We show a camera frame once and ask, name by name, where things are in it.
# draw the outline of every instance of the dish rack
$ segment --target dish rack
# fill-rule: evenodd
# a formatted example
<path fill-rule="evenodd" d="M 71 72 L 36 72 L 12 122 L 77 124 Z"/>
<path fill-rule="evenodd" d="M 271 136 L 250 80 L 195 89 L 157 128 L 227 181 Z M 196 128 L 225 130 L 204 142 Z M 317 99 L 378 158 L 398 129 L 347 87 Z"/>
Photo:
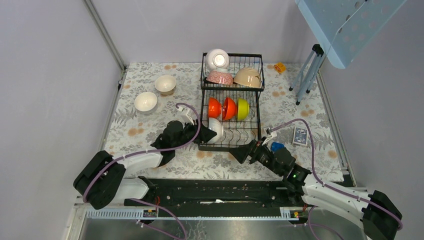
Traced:
<path fill-rule="evenodd" d="M 245 99 L 249 103 L 249 114 L 241 121 L 237 116 L 230 120 L 222 120 L 222 114 L 217 120 L 222 124 L 224 133 L 220 140 L 215 143 L 201 143 L 199 150 L 213 152 L 228 152 L 232 148 L 239 147 L 251 142 L 251 140 L 261 139 L 261 117 L 259 111 L 259 97 L 265 89 L 264 64 L 261 54 L 240 54 L 228 53 L 229 67 L 228 72 L 234 76 L 242 68 L 253 68 L 259 72 L 261 87 L 248 87 L 240 84 L 224 85 L 212 83 L 206 80 L 209 70 L 206 68 L 205 57 L 207 52 L 203 53 L 201 61 L 200 88 L 202 91 L 200 121 L 206 127 L 209 125 L 208 108 L 209 98 L 215 98 L 221 105 L 225 98 L 231 98 L 237 103 L 238 98 Z"/>

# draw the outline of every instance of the white wall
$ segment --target white wall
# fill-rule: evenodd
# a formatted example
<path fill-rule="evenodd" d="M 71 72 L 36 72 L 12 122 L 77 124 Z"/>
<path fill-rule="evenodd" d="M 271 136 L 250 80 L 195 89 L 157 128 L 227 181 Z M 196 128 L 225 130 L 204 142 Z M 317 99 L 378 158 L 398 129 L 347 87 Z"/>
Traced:
<path fill-rule="evenodd" d="M 400 240 L 423 231 L 422 9 L 407 1 L 347 69 L 321 68 L 356 179 L 402 212 Z"/>
<path fill-rule="evenodd" d="M 127 62 L 200 62 L 202 52 L 300 63 L 317 43 L 294 0 L 93 0 Z"/>
<path fill-rule="evenodd" d="M 81 0 L 1 1 L 1 240 L 62 237 L 119 74 Z"/>

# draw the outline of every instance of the patterned pink bowl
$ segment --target patterned pink bowl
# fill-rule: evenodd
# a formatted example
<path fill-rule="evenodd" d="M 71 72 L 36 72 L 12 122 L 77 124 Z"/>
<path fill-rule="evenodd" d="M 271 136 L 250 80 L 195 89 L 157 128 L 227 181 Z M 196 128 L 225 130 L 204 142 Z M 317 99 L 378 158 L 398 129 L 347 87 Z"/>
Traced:
<path fill-rule="evenodd" d="M 206 80 L 215 84 L 225 84 L 225 85 L 233 84 L 233 76 L 230 73 L 228 73 L 226 69 L 219 68 L 219 67 L 215 70 L 210 71 Z"/>

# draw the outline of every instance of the floral tablecloth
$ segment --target floral tablecloth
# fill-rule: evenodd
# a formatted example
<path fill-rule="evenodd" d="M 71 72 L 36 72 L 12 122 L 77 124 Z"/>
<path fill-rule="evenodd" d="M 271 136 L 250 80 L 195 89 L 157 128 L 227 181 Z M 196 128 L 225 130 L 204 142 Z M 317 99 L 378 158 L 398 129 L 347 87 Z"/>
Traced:
<path fill-rule="evenodd" d="M 264 64 L 265 90 L 259 98 L 260 121 L 263 126 L 277 126 L 294 118 L 305 119 L 312 130 L 315 142 L 315 169 L 329 181 L 343 181 L 338 155 L 330 131 L 330 123 L 320 91 L 315 83 L 310 94 L 305 94 L 296 106 L 296 88 L 289 91 L 290 83 L 302 64 L 286 64 L 287 70 L 278 74 L 273 64 Z M 175 103 L 184 102 L 201 109 L 200 63 L 132 63 L 127 71 L 123 89 L 106 138 L 104 149 L 114 156 L 143 150 L 150 145 L 172 120 L 180 120 Z M 155 89 L 154 82 L 161 75 L 177 79 L 175 93 L 163 96 Z M 134 99 L 142 92 L 153 92 L 158 97 L 154 113 L 141 114 L 134 107 Z M 283 143 L 301 166 L 311 169 L 311 146 L 292 145 L 295 126 L 299 122 L 278 131 L 274 142 Z M 259 162 L 240 164 L 227 152 L 200 151 L 191 144 L 178 149 L 168 164 L 141 170 L 139 176 L 171 179 L 232 179 L 232 180 L 281 180 Z"/>

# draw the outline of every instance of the orange bowl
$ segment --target orange bowl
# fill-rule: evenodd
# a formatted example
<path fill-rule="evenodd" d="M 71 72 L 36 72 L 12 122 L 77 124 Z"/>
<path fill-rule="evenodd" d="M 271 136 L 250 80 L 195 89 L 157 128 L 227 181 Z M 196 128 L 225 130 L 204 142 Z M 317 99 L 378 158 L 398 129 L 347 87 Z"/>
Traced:
<path fill-rule="evenodd" d="M 222 109 L 222 120 L 230 120 L 237 113 L 236 103 L 229 97 L 224 101 L 224 107 Z"/>
<path fill-rule="evenodd" d="M 209 107 L 207 109 L 207 115 L 209 118 L 217 118 L 221 114 L 221 103 L 213 97 L 209 98 Z"/>

